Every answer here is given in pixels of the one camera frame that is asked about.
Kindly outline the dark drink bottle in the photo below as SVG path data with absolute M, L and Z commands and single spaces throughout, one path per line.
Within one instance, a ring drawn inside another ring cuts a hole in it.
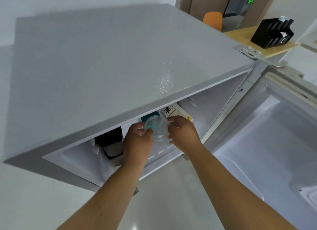
M 121 127 L 117 127 L 94 139 L 109 160 L 123 155 L 123 133 Z

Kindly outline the person's right hand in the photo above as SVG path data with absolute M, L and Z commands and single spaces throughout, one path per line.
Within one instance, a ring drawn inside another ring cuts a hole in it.
M 168 118 L 170 125 L 168 130 L 174 130 L 174 144 L 179 150 L 188 156 L 200 152 L 204 147 L 194 124 L 182 116 Z

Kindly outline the person's left hand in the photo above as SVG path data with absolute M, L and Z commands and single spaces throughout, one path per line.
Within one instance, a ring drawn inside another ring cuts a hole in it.
M 123 166 L 144 168 L 152 150 L 152 136 L 139 136 L 138 129 L 145 129 L 144 122 L 132 124 L 123 141 Z

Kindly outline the teal capped bottle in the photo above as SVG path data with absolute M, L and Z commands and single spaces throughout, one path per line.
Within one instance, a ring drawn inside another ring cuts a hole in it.
M 149 113 L 149 114 L 147 114 L 145 116 L 142 116 L 141 117 L 141 121 L 142 122 L 146 122 L 150 117 L 156 116 L 156 115 L 160 115 L 158 111 L 151 112 L 151 113 Z

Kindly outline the white carton with black print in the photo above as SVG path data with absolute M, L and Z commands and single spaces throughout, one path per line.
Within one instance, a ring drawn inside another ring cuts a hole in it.
M 159 110 L 159 113 L 165 116 L 166 118 L 172 117 L 172 116 L 182 116 L 186 118 L 187 120 L 193 122 L 193 118 L 184 111 L 183 108 L 180 107 L 179 104 L 173 103 L 168 106 L 163 107 Z

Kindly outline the black slotted organizer box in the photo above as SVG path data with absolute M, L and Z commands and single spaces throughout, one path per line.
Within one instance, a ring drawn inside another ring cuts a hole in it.
M 290 29 L 293 19 L 285 16 L 263 19 L 251 38 L 251 42 L 263 49 L 287 44 L 294 36 Z

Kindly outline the person's right forearm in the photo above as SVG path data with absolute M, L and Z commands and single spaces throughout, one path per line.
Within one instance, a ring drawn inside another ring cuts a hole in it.
M 202 144 L 183 152 L 191 161 L 225 230 L 297 230 L 240 183 Z

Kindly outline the person's left forearm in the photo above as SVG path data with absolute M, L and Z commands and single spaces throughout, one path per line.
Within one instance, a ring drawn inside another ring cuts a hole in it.
M 128 160 L 99 191 L 56 230 L 117 230 L 145 162 Z

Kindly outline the light wooden desk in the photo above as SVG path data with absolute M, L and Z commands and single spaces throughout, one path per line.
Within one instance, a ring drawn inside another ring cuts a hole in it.
M 277 36 L 278 39 L 275 40 L 275 36 L 271 39 L 267 33 L 259 37 L 259 39 L 254 40 L 254 35 L 259 36 L 259 34 L 256 33 L 257 28 L 258 26 L 241 28 L 224 32 L 224 34 L 237 41 L 239 44 L 251 46 L 255 50 L 260 51 L 267 58 L 288 52 L 298 46 L 292 39 L 287 43 L 284 41 L 283 43 L 280 43 L 282 40 L 281 36 Z

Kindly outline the orange chair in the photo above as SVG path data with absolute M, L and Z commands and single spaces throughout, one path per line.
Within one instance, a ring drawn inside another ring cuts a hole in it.
M 204 15 L 203 23 L 221 32 L 223 14 L 221 12 L 208 12 Z

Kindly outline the grey small refrigerator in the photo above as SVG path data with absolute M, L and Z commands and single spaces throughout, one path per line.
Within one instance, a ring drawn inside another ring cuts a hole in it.
M 206 131 L 257 64 L 170 4 L 16 19 L 4 163 L 96 192 L 117 169 L 90 140 L 229 81 Z

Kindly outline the brown wooden door frame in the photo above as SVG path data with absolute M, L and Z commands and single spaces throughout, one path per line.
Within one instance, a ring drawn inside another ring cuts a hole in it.
M 203 20 L 209 12 L 220 12 L 222 31 L 258 26 L 273 0 L 176 0 L 176 7 Z

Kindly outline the grey refrigerator door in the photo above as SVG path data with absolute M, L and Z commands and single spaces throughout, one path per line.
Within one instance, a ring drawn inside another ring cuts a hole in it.
M 268 67 L 205 147 L 298 230 L 317 230 L 317 86 Z

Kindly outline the clear plastic bottle teal label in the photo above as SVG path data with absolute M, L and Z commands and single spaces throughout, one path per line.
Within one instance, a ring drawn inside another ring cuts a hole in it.
M 152 139 L 154 142 L 168 142 L 170 122 L 163 115 L 154 115 L 149 117 L 145 122 L 145 130 L 151 129 L 153 131 Z

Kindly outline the metal door hinge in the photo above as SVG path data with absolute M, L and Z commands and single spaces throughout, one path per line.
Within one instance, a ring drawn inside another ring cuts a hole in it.
M 247 57 L 253 59 L 253 60 L 259 60 L 269 66 L 275 67 L 275 68 L 283 68 L 288 65 L 288 61 L 282 60 L 279 62 L 271 62 L 269 61 L 260 51 L 255 50 L 251 46 L 246 45 L 236 45 L 233 47 L 235 50 L 239 51 L 240 53 L 246 55 Z

